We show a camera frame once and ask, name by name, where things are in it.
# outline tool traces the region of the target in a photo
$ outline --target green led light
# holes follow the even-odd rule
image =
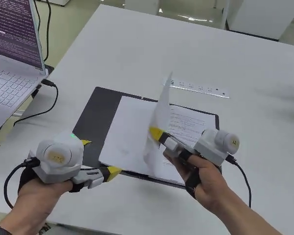
[[[73,133],[71,134],[71,137],[78,139],[76,135],[74,135]]]

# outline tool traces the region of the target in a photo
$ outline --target laptop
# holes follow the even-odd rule
[[[33,0],[0,0],[0,127],[47,76]]]

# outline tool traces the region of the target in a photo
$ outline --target page being flipped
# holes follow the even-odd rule
[[[157,127],[161,130],[167,130],[170,121],[170,103],[169,103],[169,91],[170,83],[172,78],[172,72],[170,73],[155,110],[151,116],[150,127]],[[163,164],[163,157],[161,157],[162,152],[159,150],[160,144],[156,142],[148,131],[148,137],[144,149],[144,161],[147,164],[149,170],[152,172],[153,176],[159,175],[162,170],[161,166]]]

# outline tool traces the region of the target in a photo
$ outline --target laptop keyboard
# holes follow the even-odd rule
[[[37,80],[0,70],[0,104],[12,107]]]

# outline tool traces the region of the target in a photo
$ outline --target power strip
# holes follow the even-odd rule
[[[213,96],[217,96],[217,97],[221,97],[221,98],[226,98],[226,99],[230,98],[228,91],[226,91],[225,89],[221,89],[221,88],[214,87],[214,86],[198,85],[198,84],[195,84],[192,82],[177,80],[175,78],[171,79],[170,86],[173,88],[178,88],[178,89],[182,89],[182,90],[186,90],[186,91],[198,92],[198,93],[202,93],[202,94],[209,94],[209,95],[213,95]]]

